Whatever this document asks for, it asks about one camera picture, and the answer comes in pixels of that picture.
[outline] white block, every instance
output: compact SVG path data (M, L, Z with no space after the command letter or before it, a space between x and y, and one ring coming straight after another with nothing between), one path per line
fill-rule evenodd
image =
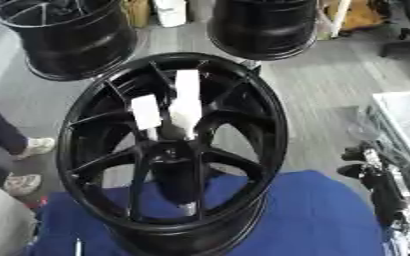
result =
M150 94L133 99L131 108L140 131L161 125L160 110L155 95Z
M179 70L175 78L177 99L198 100L200 99L200 74L199 70Z

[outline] white container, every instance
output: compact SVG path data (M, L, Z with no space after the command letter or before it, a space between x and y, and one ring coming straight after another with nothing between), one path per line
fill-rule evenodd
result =
M154 0L158 19L163 27L176 27L186 23L184 0Z

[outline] blue tablecloth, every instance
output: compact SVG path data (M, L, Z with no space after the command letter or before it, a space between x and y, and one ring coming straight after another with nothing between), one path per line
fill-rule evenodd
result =
M225 200L242 178L222 176L213 181L207 204ZM127 200L128 190L111 189L115 202ZM177 208L156 198L155 188L142 195L146 212L175 215ZM110 239L103 224L92 218L66 193L55 193L42 211L40 238L29 256L74 255L77 237L83 256L128 256ZM281 174L268 194L264 216L252 234L229 256L383 256L382 232L372 211L345 185L316 171Z

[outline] white sneaker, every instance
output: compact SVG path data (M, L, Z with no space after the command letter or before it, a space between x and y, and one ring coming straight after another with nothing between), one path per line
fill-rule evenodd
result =
M56 141L53 138L28 138L28 146L20 155L15 155L15 160L23 160L30 156L46 154L54 149Z
M9 175L4 182L3 188L14 197L21 197L35 192L42 184L42 176L39 174L14 176Z

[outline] black wheel on floor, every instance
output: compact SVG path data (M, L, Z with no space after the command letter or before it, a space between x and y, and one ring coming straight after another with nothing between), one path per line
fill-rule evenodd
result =
M195 127L196 138L189 141L169 133L173 81L182 69L198 69L201 75L203 117ZM163 117L157 141L136 128L129 110L133 98L147 94L156 96ZM257 161L212 144L222 125L243 135ZM134 143L118 150L129 134ZM236 246L257 224L287 141L281 104L252 70L217 56L171 53L133 61L94 82L64 121L57 162L67 191L107 225L123 248L137 255L215 256ZM106 196L97 179L105 169L123 164L134 166L133 185L125 189L128 201L119 204ZM208 184L220 176L213 164L236 167L246 179L218 205L207 201L213 189ZM144 183L149 171L154 176L149 183L161 196L173 205L189 200L193 213L176 218L145 215L140 197L149 184Z

